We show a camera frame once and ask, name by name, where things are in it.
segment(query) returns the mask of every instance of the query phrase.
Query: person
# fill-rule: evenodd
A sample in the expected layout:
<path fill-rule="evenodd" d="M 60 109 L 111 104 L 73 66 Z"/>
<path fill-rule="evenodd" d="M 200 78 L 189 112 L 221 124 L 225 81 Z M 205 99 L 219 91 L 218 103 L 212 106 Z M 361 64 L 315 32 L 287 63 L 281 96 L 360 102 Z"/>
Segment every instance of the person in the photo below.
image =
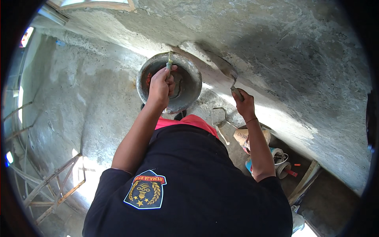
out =
<path fill-rule="evenodd" d="M 83 236 L 291 236 L 291 209 L 254 98 L 233 94 L 249 131 L 252 177 L 201 118 L 161 117 L 175 87 L 168 73 L 152 77 L 145 106 L 100 177 Z"/>

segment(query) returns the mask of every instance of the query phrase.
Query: red object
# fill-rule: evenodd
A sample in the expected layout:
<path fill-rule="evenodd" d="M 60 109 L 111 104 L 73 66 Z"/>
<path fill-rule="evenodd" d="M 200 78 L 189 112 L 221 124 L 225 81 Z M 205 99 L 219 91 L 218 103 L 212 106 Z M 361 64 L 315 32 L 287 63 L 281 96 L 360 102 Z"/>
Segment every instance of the red object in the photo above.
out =
<path fill-rule="evenodd" d="M 210 126 L 209 124 L 207 124 L 207 122 L 205 122 L 202 118 L 200 118 L 199 116 L 196 116 L 196 115 L 188 115 L 184 118 L 182 118 L 180 121 L 177 121 L 177 120 L 171 120 L 171 119 L 164 119 L 162 117 L 159 117 L 158 119 L 158 123 L 155 127 L 155 129 L 160 129 L 161 127 L 167 127 L 167 126 L 170 126 L 170 125 L 175 125 L 175 124 L 189 124 L 189 125 L 192 125 L 192 126 L 195 126 L 195 127 L 199 127 L 201 129 L 204 129 L 205 131 L 208 131 L 210 132 L 213 136 L 217 137 L 217 132 L 216 130 Z"/>
<path fill-rule="evenodd" d="M 286 172 L 287 174 L 290 174 L 292 176 L 297 176 L 298 174 L 296 172 L 293 172 L 292 170 L 284 170 L 284 172 Z"/>

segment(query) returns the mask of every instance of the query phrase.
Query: black shirt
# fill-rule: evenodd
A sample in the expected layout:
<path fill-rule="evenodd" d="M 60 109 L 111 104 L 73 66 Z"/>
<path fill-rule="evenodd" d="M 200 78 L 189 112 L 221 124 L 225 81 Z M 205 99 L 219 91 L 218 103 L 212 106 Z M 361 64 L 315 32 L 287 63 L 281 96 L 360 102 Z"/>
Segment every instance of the black shirt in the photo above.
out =
<path fill-rule="evenodd" d="M 191 125 L 158 129 L 136 176 L 100 177 L 83 236 L 291 236 L 292 214 L 279 179 L 257 183 L 225 146 Z"/>

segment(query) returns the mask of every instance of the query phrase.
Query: trowel handle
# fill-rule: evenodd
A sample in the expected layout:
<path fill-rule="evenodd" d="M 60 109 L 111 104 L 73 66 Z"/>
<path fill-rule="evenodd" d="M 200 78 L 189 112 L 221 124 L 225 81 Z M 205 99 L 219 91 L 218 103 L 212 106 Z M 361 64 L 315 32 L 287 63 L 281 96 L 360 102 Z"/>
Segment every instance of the trowel handle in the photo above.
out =
<path fill-rule="evenodd" d="M 238 96 L 241 102 L 245 100 L 245 98 L 241 95 L 240 91 L 237 88 L 233 86 L 231 90 L 232 90 L 232 93 L 235 93 Z"/>

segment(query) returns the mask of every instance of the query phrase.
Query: trowel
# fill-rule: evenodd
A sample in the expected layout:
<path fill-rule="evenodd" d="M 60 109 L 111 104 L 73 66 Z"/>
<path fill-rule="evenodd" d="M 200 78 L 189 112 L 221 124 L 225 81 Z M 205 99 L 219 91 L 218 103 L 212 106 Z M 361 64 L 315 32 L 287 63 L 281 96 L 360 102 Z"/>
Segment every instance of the trowel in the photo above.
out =
<path fill-rule="evenodd" d="M 244 101 L 244 97 L 241 95 L 240 91 L 234 87 L 234 84 L 236 83 L 238 78 L 238 73 L 233 68 L 233 66 L 211 51 L 205 51 L 205 53 L 225 76 L 234 80 L 230 90 L 232 91 L 232 93 L 235 93 L 238 96 L 240 101 Z"/>

